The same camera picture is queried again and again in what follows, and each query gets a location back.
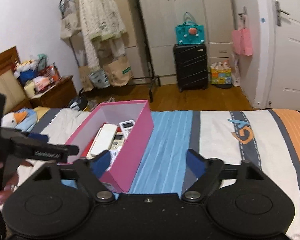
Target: wooden headboard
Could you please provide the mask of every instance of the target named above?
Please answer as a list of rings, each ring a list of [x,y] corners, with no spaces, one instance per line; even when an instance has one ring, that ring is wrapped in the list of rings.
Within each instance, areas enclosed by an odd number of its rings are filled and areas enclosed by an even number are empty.
[[[19,61],[16,47],[0,53],[0,93],[6,95],[5,114],[23,107],[32,108],[22,86],[13,76],[11,69],[16,61]]]

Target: gray stripe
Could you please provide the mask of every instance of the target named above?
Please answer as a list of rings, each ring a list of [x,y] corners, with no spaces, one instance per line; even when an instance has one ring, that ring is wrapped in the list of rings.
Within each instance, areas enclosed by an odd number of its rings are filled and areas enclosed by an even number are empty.
[[[199,152],[200,125],[200,111],[193,111],[189,148],[195,150],[196,152]],[[181,193],[183,194],[196,181],[197,177],[192,173],[190,168],[187,167]]]
[[[298,158],[298,154],[293,146],[293,143],[291,141],[291,138],[289,136],[289,133],[286,129],[286,127],[284,126],[282,120],[280,119],[280,117],[275,113],[275,111],[273,110],[268,110],[270,112],[270,114],[272,115],[273,119],[277,122],[277,125],[279,127],[279,130],[282,134],[282,137],[287,145],[288,151],[290,153],[290,157],[291,157],[291,161],[292,164],[296,170],[297,173],[297,181],[298,181],[298,185],[299,185],[299,191],[300,191],[300,161]]]
[[[231,115],[232,120],[239,120],[239,121],[247,122],[248,124],[245,124],[244,126],[248,126],[252,130],[250,122],[249,122],[248,118],[246,117],[246,115],[244,114],[244,112],[230,111],[230,115]],[[236,135],[241,140],[246,140],[249,136],[248,133],[245,133],[245,135],[243,137],[241,137],[239,135],[240,129],[239,129],[237,123],[234,123],[234,130],[235,130]],[[242,160],[249,160],[254,165],[256,165],[257,167],[259,167],[261,169],[261,158],[260,158],[260,154],[258,151],[258,146],[257,146],[255,137],[253,137],[253,139],[250,142],[248,142],[247,144],[243,144],[239,141],[239,150],[240,150]]]
[[[56,117],[62,108],[51,108],[45,115],[36,123],[36,125],[31,130],[32,133],[41,133],[44,128],[46,128],[51,121]]]

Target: pink bag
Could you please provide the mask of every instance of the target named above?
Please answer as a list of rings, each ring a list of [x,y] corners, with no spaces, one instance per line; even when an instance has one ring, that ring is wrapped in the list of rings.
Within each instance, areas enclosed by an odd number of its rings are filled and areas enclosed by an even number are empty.
[[[245,27],[246,15],[240,19],[239,30],[232,31],[234,52],[236,54],[251,56],[252,42],[250,30]]]

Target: pink storage box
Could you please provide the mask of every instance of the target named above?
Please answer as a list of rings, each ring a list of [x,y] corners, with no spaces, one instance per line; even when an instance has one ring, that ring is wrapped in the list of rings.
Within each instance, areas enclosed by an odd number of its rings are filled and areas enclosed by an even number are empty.
[[[103,123],[119,125],[120,122],[128,120],[134,120],[135,125],[111,169],[100,179],[109,190],[117,193],[129,191],[151,136],[154,124],[148,101],[102,103],[91,112],[66,142],[67,145],[77,145],[80,149],[77,156],[69,156],[68,162],[72,163],[80,158]]]

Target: white bedsheet section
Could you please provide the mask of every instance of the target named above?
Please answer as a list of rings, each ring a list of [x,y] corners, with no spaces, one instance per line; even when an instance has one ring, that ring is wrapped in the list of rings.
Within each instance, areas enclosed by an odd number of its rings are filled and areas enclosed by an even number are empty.
[[[51,144],[64,144],[79,125],[88,117],[90,112],[75,111],[69,108],[61,109],[60,112],[55,116],[51,123],[43,129],[41,134],[49,136],[49,143]],[[34,166],[18,168],[19,184],[21,185],[26,181],[35,171],[37,171],[43,164],[44,161],[28,160]]]
[[[300,191],[296,170],[277,123],[266,110],[243,111],[252,127],[261,158],[263,172],[293,201],[296,214],[287,231],[288,236],[300,233]],[[227,164],[240,164],[239,141],[234,138],[230,113],[202,111],[200,113],[200,155],[216,157]],[[223,186],[234,183],[226,181]]]

